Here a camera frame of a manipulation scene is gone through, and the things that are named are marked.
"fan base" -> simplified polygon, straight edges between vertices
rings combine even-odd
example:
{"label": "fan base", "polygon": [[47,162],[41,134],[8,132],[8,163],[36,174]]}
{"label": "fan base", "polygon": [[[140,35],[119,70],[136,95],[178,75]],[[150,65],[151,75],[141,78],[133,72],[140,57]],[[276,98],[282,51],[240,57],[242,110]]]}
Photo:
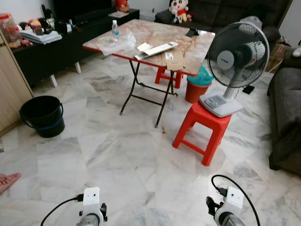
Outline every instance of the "fan base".
{"label": "fan base", "polygon": [[235,99],[225,98],[221,91],[202,95],[199,97],[199,101],[204,108],[220,118],[232,115],[243,109],[239,102]]}

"black cabinet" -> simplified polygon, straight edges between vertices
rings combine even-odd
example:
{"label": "black cabinet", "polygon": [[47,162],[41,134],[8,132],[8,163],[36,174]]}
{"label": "black cabinet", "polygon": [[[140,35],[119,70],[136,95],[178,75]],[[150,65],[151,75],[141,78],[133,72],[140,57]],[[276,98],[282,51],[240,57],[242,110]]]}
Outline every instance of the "black cabinet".
{"label": "black cabinet", "polygon": [[[30,85],[37,84],[52,74],[65,69],[72,64],[94,54],[84,49],[82,45],[111,30],[113,17],[102,17],[80,28],[81,33],[73,32],[63,35],[59,41],[47,45],[33,44],[13,50],[13,54]],[[139,10],[131,9],[129,15],[116,19],[118,25],[130,20],[139,19]]]}

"plastic bag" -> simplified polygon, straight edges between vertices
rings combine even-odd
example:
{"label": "plastic bag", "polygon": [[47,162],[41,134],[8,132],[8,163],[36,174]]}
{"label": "plastic bag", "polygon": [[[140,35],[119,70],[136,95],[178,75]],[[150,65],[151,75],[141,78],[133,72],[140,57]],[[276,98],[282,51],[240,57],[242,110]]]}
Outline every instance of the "plastic bag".
{"label": "plastic bag", "polygon": [[112,53],[117,53],[123,49],[134,48],[136,45],[136,38],[130,30],[126,32],[119,31],[119,40],[114,41],[112,36],[106,36],[98,40],[97,46],[101,49],[105,56]]}
{"label": "plastic bag", "polygon": [[187,80],[197,86],[208,86],[212,82],[213,77],[209,75],[208,71],[202,66],[196,77],[187,76]]}

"bucket handle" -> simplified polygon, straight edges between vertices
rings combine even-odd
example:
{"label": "bucket handle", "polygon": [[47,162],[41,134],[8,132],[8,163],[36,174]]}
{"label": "bucket handle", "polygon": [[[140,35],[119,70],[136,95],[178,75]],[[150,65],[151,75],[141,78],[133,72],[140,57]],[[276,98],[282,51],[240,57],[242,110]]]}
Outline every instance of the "bucket handle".
{"label": "bucket handle", "polygon": [[27,126],[29,126],[30,128],[33,128],[33,129],[35,129],[35,130],[47,130],[47,129],[52,129],[53,127],[55,127],[56,125],[58,125],[58,124],[60,123],[60,121],[63,119],[63,114],[64,114],[63,104],[60,103],[60,106],[61,106],[61,108],[62,108],[62,114],[61,114],[59,120],[58,120],[55,124],[53,124],[53,125],[51,125],[51,126],[46,126],[46,127],[42,127],[42,128],[37,128],[37,127],[34,127],[34,126],[28,124],[28,122],[27,122],[27,121],[25,120],[25,118],[23,117],[21,111],[20,111],[20,116],[21,116],[22,121],[23,121]]}

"wooden cabinet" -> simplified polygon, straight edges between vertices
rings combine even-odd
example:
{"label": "wooden cabinet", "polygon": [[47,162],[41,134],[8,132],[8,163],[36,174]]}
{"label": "wooden cabinet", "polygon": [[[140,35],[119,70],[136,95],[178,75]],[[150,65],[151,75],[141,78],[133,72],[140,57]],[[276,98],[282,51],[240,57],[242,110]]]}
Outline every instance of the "wooden cabinet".
{"label": "wooden cabinet", "polygon": [[0,136],[21,122],[19,110],[33,93],[0,30]]}

